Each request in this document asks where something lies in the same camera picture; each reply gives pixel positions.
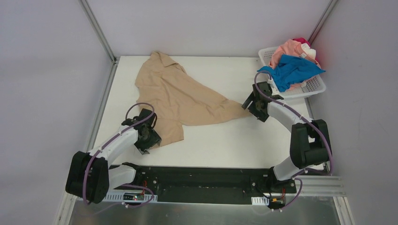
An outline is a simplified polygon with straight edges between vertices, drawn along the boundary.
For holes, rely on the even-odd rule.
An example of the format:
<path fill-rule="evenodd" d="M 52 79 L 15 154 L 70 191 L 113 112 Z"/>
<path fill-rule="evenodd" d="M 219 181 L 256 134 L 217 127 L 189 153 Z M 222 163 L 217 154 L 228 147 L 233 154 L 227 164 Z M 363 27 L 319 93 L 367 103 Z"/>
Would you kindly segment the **beige t shirt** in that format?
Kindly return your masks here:
<path fill-rule="evenodd" d="M 225 123 L 249 116 L 241 104 L 191 78 L 184 67 L 162 52 L 152 52 L 135 80 L 138 102 L 157 114 L 154 130 L 162 141 L 156 148 L 184 140 L 184 126 Z"/>

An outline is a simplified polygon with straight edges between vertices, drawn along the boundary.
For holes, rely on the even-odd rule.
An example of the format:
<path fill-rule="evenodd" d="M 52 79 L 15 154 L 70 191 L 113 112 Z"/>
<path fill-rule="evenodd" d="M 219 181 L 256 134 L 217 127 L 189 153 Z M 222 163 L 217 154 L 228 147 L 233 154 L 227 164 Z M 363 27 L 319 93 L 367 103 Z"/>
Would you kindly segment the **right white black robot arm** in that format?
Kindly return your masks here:
<path fill-rule="evenodd" d="M 265 178 L 266 190 L 278 192 L 308 167 L 330 160 L 332 153 L 327 123 L 303 117 L 281 96 L 273 95 L 267 82 L 253 84 L 253 90 L 242 108 L 261 122 L 274 118 L 291 134 L 289 156 L 269 169 Z"/>

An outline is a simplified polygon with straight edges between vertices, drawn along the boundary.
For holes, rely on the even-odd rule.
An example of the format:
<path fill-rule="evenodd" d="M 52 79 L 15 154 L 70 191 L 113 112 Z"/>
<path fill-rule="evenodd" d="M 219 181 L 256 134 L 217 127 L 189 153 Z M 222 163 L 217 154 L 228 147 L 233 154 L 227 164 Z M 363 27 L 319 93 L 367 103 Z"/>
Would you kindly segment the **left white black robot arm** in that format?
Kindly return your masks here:
<path fill-rule="evenodd" d="M 65 191 L 85 200 L 88 204 L 100 203 L 109 190 L 126 184 L 139 189 L 143 184 L 142 175 L 136 166 L 124 163 L 112 168 L 112 163 L 125 151 L 135 148 L 142 155 L 160 145 L 161 137 L 155 131 L 157 115 L 143 108 L 138 116 L 126 118 L 118 130 L 99 146 L 88 152 L 74 154 Z"/>

